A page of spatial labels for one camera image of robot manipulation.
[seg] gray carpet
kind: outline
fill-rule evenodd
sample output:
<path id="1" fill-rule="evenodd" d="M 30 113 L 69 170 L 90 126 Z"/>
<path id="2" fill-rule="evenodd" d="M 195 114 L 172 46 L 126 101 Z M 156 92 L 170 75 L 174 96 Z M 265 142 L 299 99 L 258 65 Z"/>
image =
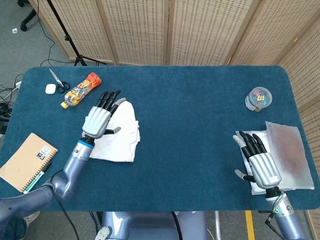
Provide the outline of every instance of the gray carpet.
<path id="1" fill-rule="evenodd" d="M 20 22 L 32 10 L 31 6 L 19 7 L 14 0 L 0 1 L 0 84 L 5 87 L 13 87 L 15 76 L 24 73 L 27 69 L 38 67 L 42 60 L 48 58 L 49 47 L 52 42 L 48 40 L 39 25 L 37 17 L 34 17 L 27 24 L 28 31 L 20 30 Z M 17 28 L 18 33 L 13 34 L 12 29 Z M 66 56 L 57 44 L 51 49 L 50 58 L 67 61 Z M 68 63 L 58 63 L 52 61 L 55 66 L 68 66 Z M 1 92 L 0 96 L 5 97 L 9 92 Z M 15 91 L 11 101 L 14 103 L 19 91 Z M 94 239 L 95 227 L 93 221 L 87 212 L 69 212 L 70 218 L 75 224 L 80 239 Z M 306 218 L 302 211 L 299 212 L 306 233 L 309 234 L 309 228 Z M 209 230 L 215 235 L 214 214 L 207 213 L 207 222 Z M 268 229 L 264 222 L 266 214 L 253 212 L 253 223 L 255 238 L 257 240 L 276 240 L 275 234 Z M 220 212 L 221 237 L 223 240 L 245 240 L 248 239 L 246 217 L 244 211 Z M 42 212 L 40 216 L 30 225 L 25 240 L 70 240 L 76 239 L 72 227 L 66 220 L 62 212 Z"/>

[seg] blue tabletop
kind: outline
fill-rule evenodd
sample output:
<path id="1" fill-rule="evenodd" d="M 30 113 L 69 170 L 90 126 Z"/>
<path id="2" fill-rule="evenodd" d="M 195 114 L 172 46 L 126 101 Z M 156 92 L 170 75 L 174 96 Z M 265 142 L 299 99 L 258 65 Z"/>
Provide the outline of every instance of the blue tabletop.
<path id="1" fill-rule="evenodd" d="M 297 126 L 315 190 L 288 191 L 295 209 L 320 205 L 320 183 L 302 128 L 291 85 L 279 66 L 102 66 L 52 67 L 74 87 L 95 72 L 102 84 L 77 106 L 63 109 L 64 95 L 45 94 L 55 83 L 47 67 L 28 70 L 0 153 L 2 166 L 32 132 L 55 146 L 52 166 L 35 188 L 63 168 L 81 137 L 85 116 L 104 91 L 121 90 L 139 121 L 141 142 L 133 163 L 90 159 L 68 211 L 213 211 L 267 209 L 263 195 L 251 195 L 236 130 L 265 130 L 265 121 Z M 257 113 L 245 107 L 254 87 L 273 101 Z M 21 193 L 0 178 L 0 198 Z M 60 210 L 53 202 L 46 210 Z"/>

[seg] plastic container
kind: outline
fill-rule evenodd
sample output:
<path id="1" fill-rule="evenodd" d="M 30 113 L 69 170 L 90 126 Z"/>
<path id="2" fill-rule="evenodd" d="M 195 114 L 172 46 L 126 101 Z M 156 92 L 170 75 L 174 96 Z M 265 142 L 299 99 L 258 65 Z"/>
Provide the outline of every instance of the plastic container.
<path id="1" fill-rule="evenodd" d="M 67 94 L 64 96 L 64 102 L 61 103 L 61 106 L 66 109 L 69 106 L 77 105 L 92 89 L 100 84 L 100 77 L 94 72 L 91 72 L 83 82 L 67 92 Z"/>
<path id="2" fill-rule="evenodd" d="M 255 87 L 244 100 L 245 106 L 255 112 L 260 112 L 262 109 L 265 109 L 271 102 L 271 92 L 262 86 Z"/>

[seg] notebook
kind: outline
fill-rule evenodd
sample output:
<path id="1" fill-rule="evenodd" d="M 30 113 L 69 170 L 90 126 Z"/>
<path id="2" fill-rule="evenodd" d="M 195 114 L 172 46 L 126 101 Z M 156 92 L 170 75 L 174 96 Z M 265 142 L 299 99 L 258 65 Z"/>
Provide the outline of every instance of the notebook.
<path id="1" fill-rule="evenodd" d="M 15 154 L 0 168 L 0 177 L 23 192 L 46 168 L 57 149 L 31 133 Z"/>

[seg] tripod stand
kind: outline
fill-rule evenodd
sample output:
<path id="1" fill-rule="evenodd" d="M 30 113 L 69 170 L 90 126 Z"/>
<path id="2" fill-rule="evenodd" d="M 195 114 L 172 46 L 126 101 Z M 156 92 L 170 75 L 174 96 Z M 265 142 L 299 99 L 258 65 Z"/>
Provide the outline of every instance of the tripod stand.
<path id="1" fill-rule="evenodd" d="M 95 59 L 90 58 L 90 57 L 87 57 L 87 56 L 83 56 L 83 55 L 81 55 L 81 54 L 78 52 L 78 50 L 77 50 L 74 42 L 72 41 L 71 36 L 69 35 L 67 29 L 65 28 L 65 25 L 64 25 L 64 23 L 62 22 L 60 16 L 58 15 L 57 10 L 56 10 L 55 6 L 53 5 L 52 1 L 51 1 L 51 0 L 47 0 L 47 2 L 48 2 L 48 4 L 49 4 L 50 8 L 52 9 L 52 11 L 53 11 L 56 19 L 58 20 L 58 22 L 59 22 L 59 24 L 60 24 L 60 26 L 61 26 L 64 34 L 65 34 L 64 40 L 65 40 L 65 41 L 68 41 L 68 42 L 70 43 L 70 45 L 71 45 L 71 47 L 72 47 L 72 49 L 73 49 L 73 51 L 74 51 L 74 53 L 75 53 L 75 55 L 76 55 L 75 62 L 74 62 L 74 66 L 76 66 L 78 63 L 81 63 L 82 66 L 88 66 L 88 65 L 86 64 L 86 62 L 85 62 L 84 59 L 88 59 L 88 60 L 91 60 L 91 61 L 93 61 L 93 62 L 106 65 L 105 62 L 102 62 L 102 61 L 99 61 L 99 60 L 95 60 Z"/>

